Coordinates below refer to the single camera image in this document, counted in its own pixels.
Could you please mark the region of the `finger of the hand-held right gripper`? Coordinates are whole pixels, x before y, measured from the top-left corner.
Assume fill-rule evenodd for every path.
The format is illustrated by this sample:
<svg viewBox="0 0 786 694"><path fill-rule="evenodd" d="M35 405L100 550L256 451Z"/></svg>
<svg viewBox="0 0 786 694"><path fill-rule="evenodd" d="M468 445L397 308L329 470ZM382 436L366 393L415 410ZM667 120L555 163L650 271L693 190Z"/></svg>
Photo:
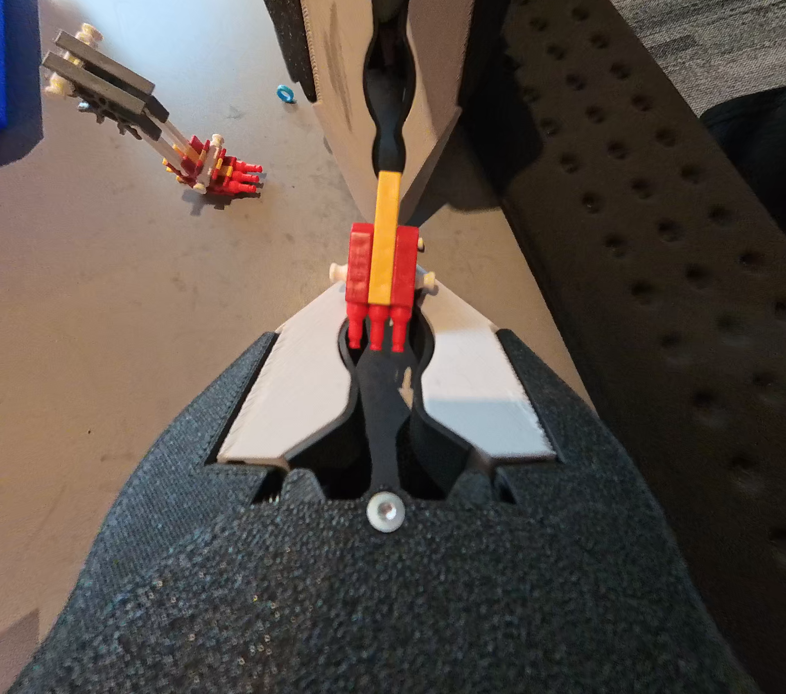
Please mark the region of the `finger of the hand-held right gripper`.
<svg viewBox="0 0 786 694"><path fill-rule="evenodd" d="M414 64L414 88L402 124L401 225L415 214L461 114L458 97L474 4L475 0L408 3L406 35Z"/></svg>
<svg viewBox="0 0 786 694"><path fill-rule="evenodd" d="M375 39L372 0L300 0L300 5L316 92L314 112L359 211L372 215L377 125L364 82Z"/></svg>

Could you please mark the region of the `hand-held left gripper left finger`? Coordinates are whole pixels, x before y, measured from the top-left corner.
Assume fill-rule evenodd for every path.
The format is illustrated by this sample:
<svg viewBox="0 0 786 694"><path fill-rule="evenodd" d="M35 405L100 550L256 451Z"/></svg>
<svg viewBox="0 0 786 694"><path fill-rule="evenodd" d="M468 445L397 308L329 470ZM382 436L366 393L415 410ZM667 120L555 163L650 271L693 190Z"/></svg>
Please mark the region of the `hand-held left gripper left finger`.
<svg viewBox="0 0 786 694"><path fill-rule="evenodd" d="M309 468L357 401L347 344L346 282L333 282L276 330L219 447L218 463Z"/></svg>

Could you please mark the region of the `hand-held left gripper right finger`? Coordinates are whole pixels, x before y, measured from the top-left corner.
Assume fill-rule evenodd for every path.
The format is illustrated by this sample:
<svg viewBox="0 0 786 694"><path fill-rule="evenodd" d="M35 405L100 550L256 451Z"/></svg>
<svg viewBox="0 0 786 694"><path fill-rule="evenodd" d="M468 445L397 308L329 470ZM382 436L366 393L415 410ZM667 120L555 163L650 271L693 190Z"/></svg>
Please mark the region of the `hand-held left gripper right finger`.
<svg viewBox="0 0 786 694"><path fill-rule="evenodd" d="M454 292L424 294L420 313L431 334L419 378L429 419L489 464L554 460L498 327Z"/></svg>

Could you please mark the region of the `red and yellow toy assembly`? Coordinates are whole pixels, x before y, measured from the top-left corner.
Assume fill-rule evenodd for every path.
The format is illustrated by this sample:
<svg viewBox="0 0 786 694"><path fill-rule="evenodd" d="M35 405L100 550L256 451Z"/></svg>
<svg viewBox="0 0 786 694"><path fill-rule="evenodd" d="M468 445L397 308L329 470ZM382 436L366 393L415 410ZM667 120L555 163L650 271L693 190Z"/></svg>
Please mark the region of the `red and yellow toy assembly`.
<svg viewBox="0 0 786 694"><path fill-rule="evenodd" d="M372 222L356 222L350 230L348 263L331 265L330 279L345 286L348 345L361 342L370 323L368 346L381 351L386 327L391 351L405 350L416 293L436 288L434 273L418 270L418 255L425 249L419 229L398 222L402 173L381 170Z"/></svg>

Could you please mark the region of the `grey and red toy model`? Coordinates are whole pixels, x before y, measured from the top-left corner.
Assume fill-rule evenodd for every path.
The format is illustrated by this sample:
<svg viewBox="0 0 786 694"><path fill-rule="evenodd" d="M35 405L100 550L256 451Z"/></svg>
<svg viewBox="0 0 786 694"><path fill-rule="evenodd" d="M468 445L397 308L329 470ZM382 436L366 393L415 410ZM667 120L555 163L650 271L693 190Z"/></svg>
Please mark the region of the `grey and red toy model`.
<svg viewBox="0 0 786 694"><path fill-rule="evenodd" d="M120 134L144 141L167 173L199 195L233 199L259 191L266 178L262 166L231 155L219 133L204 140L186 137L156 98L154 83L105 55L102 41L89 23L77 34L60 31L56 51L42 61L50 73L44 93L75 99L79 112L93 115L96 123L111 121Z"/></svg>

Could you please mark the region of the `black dimpled pad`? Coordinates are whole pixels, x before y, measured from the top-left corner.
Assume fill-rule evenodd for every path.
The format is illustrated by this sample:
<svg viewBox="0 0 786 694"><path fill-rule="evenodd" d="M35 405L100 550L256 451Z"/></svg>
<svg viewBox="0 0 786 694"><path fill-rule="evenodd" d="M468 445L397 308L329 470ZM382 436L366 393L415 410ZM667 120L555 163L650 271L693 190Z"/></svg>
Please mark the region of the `black dimpled pad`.
<svg viewBox="0 0 786 694"><path fill-rule="evenodd" d="M784 692L784 233L609 0L512 0L540 151L503 203L708 610Z"/></svg>

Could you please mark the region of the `blue plastic bin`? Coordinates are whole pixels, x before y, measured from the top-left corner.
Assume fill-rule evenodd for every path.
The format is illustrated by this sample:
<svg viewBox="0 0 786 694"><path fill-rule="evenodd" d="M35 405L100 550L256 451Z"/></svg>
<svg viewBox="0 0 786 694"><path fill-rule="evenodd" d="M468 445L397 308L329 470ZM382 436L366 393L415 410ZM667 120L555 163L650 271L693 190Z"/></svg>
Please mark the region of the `blue plastic bin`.
<svg viewBox="0 0 786 694"><path fill-rule="evenodd" d="M7 129L9 124L9 90L10 90L10 40L9 29L11 28L11 18L9 17L10 0L1 0L1 131Z"/></svg>

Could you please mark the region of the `person's dark clothed leg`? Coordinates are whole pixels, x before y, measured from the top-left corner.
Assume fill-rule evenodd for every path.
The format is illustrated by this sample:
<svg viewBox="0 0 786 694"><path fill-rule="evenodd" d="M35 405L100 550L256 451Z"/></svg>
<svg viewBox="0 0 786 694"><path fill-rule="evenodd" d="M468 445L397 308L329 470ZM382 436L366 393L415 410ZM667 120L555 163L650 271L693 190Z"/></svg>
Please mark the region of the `person's dark clothed leg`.
<svg viewBox="0 0 786 694"><path fill-rule="evenodd" d="M785 88L716 104L700 121L784 231Z"/></svg>

